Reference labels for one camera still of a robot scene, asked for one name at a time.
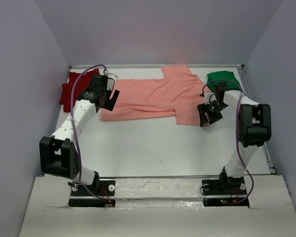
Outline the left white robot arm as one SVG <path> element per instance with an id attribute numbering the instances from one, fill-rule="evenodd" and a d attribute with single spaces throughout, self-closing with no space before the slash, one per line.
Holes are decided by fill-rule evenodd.
<path id="1" fill-rule="evenodd" d="M 74 99 L 71 111 L 51 136 L 39 142 L 40 166 L 43 174 L 67 178 L 80 183 L 88 195 L 98 192 L 99 174 L 82 165 L 78 138 L 100 109 L 112 111 L 119 91 L 114 89 L 114 74 L 92 76 L 89 85 Z"/>

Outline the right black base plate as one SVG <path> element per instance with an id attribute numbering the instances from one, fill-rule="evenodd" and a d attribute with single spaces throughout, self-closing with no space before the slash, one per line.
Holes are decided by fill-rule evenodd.
<path id="1" fill-rule="evenodd" d="M 249 207 L 244 178 L 231 184 L 221 184 L 219 179 L 202 180 L 200 193 L 204 207 L 246 206 Z"/>

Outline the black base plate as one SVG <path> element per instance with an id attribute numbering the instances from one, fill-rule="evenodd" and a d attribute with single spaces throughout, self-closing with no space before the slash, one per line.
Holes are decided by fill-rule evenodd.
<path id="1" fill-rule="evenodd" d="M 244 178 L 231 184 L 221 184 L 219 179 L 202 180 L 200 193 L 204 207 L 246 206 L 249 207 Z"/>
<path id="2" fill-rule="evenodd" d="M 99 187 L 87 186 L 87 191 L 81 184 L 71 181 L 68 205 L 70 207 L 115 207 L 116 181 L 113 179 L 100 179 Z"/>

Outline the green t-shirt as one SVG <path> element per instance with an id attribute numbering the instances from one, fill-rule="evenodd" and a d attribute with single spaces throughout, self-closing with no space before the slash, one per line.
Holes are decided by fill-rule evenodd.
<path id="1" fill-rule="evenodd" d="M 207 74 L 207 87 L 214 92 L 215 85 L 219 82 L 226 82 L 227 87 L 241 90 L 241 85 L 231 71 L 218 71 Z"/>

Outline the pink t-shirt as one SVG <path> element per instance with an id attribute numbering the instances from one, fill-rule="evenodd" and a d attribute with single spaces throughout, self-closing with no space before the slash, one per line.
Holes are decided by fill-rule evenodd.
<path id="1" fill-rule="evenodd" d="M 162 79 L 119 79 L 119 96 L 112 111 L 102 110 L 102 121 L 175 117 L 178 125 L 200 124 L 197 106 L 209 88 L 187 65 L 162 68 Z"/>

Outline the white cardboard front cover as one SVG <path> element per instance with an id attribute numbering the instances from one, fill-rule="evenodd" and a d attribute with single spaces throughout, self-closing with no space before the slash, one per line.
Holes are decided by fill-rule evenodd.
<path id="1" fill-rule="evenodd" d="M 205 207 L 199 178 L 116 180 L 113 208 L 70 207 L 66 179 L 34 182 L 22 237 L 296 237 L 283 177 L 256 176 L 249 206 Z"/>

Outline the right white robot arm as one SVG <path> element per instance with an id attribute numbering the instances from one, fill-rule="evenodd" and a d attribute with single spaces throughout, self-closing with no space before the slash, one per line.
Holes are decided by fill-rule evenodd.
<path id="1" fill-rule="evenodd" d="M 213 92 L 201 91 L 205 99 L 197 106 L 200 126 L 208 126 L 222 119 L 222 110 L 235 110 L 236 148 L 217 180 L 205 181 L 205 195 L 227 195 L 245 184 L 247 166 L 259 147 L 271 138 L 271 107 L 249 99 L 240 85 L 230 80 L 216 79 Z"/>

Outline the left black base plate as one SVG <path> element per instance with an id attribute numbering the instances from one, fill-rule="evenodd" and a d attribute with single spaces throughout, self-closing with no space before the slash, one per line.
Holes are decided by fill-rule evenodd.
<path id="1" fill-rule="evenodd" d="M 71 181 L 68 205 L 70 207 L 115 207 L 116 181 L 113 179 L 100 179 L 99 187 L 87 186 L 87 191 L 81 184 Z"/>

